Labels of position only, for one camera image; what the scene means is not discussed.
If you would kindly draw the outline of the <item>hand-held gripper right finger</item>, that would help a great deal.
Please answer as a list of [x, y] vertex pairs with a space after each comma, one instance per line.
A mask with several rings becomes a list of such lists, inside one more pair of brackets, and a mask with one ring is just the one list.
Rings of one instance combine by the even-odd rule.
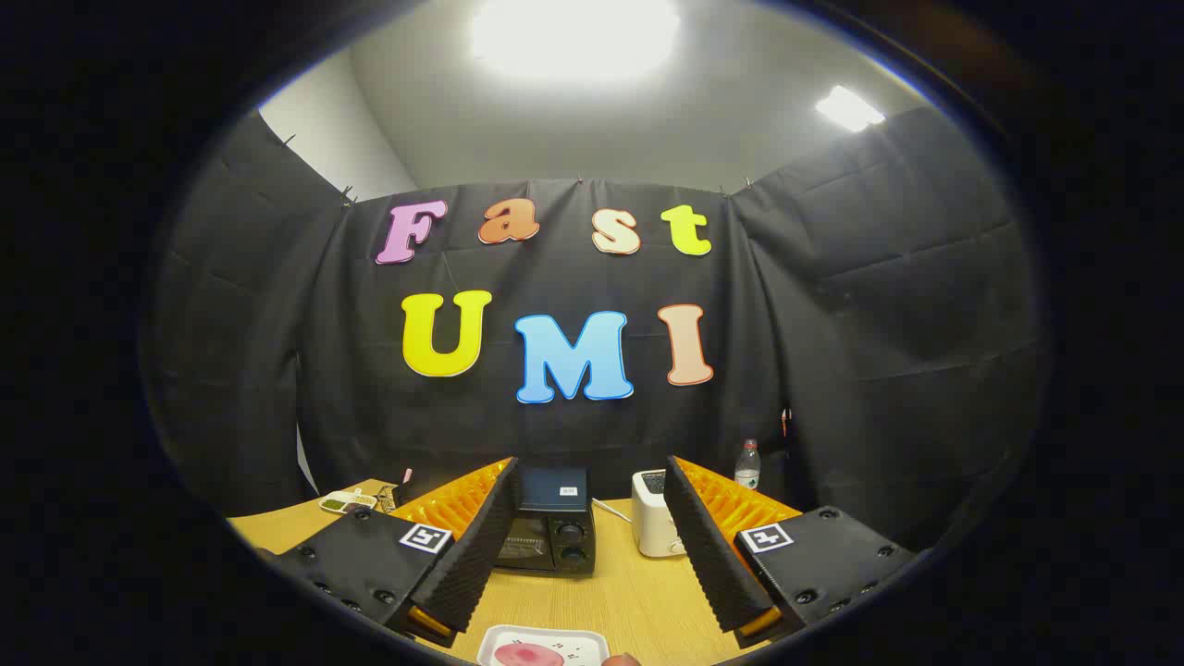
[[791, 510], [702, 465], [669, 456], [667, 507], [723, 633], [740, 648], [850, 610], [897, 577], [912, 549], [845, 510]]

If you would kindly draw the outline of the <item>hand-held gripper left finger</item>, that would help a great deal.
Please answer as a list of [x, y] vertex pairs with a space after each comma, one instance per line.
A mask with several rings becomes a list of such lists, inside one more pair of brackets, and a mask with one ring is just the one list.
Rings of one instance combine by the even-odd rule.
[[366, 505], [346, 512], [262, 557], [352, 614], [451, 648], [485, 594], [521, 489], [519, 461], [507, 457], [393, 513]]

